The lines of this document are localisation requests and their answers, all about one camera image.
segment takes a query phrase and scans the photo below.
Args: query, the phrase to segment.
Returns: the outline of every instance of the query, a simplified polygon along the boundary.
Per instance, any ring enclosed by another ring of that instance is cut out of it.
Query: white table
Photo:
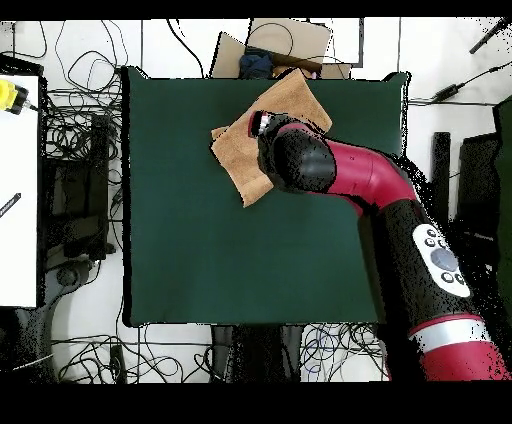
[[[29,91],[37,107],[38,77],[0,75]],[[0,112],[0,208],[21,198],[0,218],[0,306],[36,306],[38,113]]]

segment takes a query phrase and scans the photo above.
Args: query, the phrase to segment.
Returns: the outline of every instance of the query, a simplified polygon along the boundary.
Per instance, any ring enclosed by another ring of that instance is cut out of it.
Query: blue object
[[[272,61],[268,55],[243,55],[240,58],[241,79],[267,79],[272,76]]]

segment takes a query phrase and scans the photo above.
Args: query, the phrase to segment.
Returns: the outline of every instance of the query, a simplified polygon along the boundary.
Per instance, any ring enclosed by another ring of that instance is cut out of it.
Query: circular button
[[[448,274],[447,272],[443,272],[441,274],[441,278],[447,283],[453,283],[452,274]]]

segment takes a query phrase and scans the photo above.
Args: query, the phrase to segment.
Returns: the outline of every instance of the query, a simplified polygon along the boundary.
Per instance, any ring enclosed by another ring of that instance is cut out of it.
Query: power adapter
[[[124,363],[123,347],[115,344],[110,348],[110,368],[116,384],[127,384],[126,366]]]
[[[434,95],[434,99],[432,100],[432,103],[440,103],[445,101],[446,99],[449,99],[450,97],[455,96],[459,90],[464,87],[466,84],[452,84],[449,85],[446,88],[443,88],[441,91],[438,91]]]

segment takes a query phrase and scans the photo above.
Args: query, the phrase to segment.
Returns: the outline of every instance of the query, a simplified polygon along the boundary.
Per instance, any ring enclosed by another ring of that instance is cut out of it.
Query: screwdriver
[[[5,205],[0,208],[0,218],[4,216],[9,209],[11,209],[14,204],[21,199],[21,193],[16,193],[11,200],[9,200]]]
[[[35,110],[37,107],[28,100],[28,90],[14,83],[0,79],[0,110],[19,115],[24,107]]]

